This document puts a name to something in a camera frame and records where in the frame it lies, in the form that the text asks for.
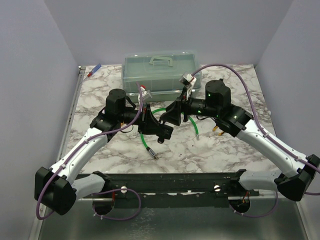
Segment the green cable lock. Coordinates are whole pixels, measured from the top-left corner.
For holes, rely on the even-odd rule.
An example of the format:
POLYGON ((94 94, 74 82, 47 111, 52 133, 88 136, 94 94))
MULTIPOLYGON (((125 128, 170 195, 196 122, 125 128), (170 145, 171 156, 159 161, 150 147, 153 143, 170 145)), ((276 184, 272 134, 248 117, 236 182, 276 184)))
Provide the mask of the green cable lock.
MULTIPOLYGON (((162 108, 158 108, 158 109, 153 110, 152 113, 155 114, 155 113, 163 112, 165 110, 166 109, 164 107, 162 107, 162 108)), ((198 126, 192 117, 189 117, 189 120, 194 127, 196 139, 199 140, 200 138, 199 138, 198 126)), ((147 145, 145 138, 144 138, 144 135, 142 133, 140 134, 140 139, 141 139, 142 144, 145 147, 146 151, 151 155, 151 157, 155 160, 158 160, 159 158, 158 158, 157 154, 147 145)))

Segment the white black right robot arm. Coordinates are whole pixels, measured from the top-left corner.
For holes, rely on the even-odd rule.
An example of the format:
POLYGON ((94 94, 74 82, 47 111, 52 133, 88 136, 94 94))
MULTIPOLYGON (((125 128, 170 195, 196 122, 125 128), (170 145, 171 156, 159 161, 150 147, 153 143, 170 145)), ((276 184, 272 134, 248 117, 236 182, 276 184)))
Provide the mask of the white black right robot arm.
POLYGON ((184 90, 160 117, 163 122, 179 126, 190 115, 210 117, 224 133, 249 144, 278 167, 276 171, 244 171, 230 183, 230 191, 241 196, 247 190, 278 191, 289 200, 299 202, 316 175, 320 159, 305 155, 265 129, 242 107, 231 103, 231 89, 223 80, 205 85, 205 98, 188 96, 184 90))

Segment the black padlock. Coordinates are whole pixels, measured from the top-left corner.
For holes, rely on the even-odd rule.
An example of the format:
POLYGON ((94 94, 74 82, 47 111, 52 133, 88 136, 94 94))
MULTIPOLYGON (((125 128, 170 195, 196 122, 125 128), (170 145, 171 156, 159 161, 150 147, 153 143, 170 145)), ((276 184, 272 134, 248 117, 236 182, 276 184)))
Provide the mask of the black padlock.
POLYGON ((164 140, 170 140, 174 128, 163 123, 158 124, 158 133, 156 134, 159 138, 164 138, 164 140))

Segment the black head key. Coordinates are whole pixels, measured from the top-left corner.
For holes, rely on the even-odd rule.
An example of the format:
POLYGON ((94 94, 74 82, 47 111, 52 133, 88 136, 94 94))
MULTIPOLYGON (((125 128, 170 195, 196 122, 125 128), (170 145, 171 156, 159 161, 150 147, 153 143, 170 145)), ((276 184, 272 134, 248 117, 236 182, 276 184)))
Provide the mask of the black head key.
POLYGON ((165 141, 165 139, 164 139, 163 137, 159 137, 159 138, 157 139, 157 142, 158 142, 159 144, 163 144, 164 141, 165 141))

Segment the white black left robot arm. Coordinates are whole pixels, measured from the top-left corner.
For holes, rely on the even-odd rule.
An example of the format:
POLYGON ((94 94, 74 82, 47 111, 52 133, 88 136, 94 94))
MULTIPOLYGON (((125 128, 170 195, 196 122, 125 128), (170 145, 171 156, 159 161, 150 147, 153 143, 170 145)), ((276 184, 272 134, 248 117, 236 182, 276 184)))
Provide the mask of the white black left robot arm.
POLYGON ((95 153, 118 132, 137 125, 139 133, 155 135, 161 142, 171 138, 173 128, 160 123, 149 105, 136 106, 133 103, 128 107, 127 102, 129 97, 123 89, 110 90, 104 109, 92 120, 80 142, 51 167, 41 167, 36 172, 34 198, 37 209, 44 205, 64 215, 81 198, 95 194, 107 197, 111 185, 104 174, 95 172, 84 178, 77 176, 95 153))

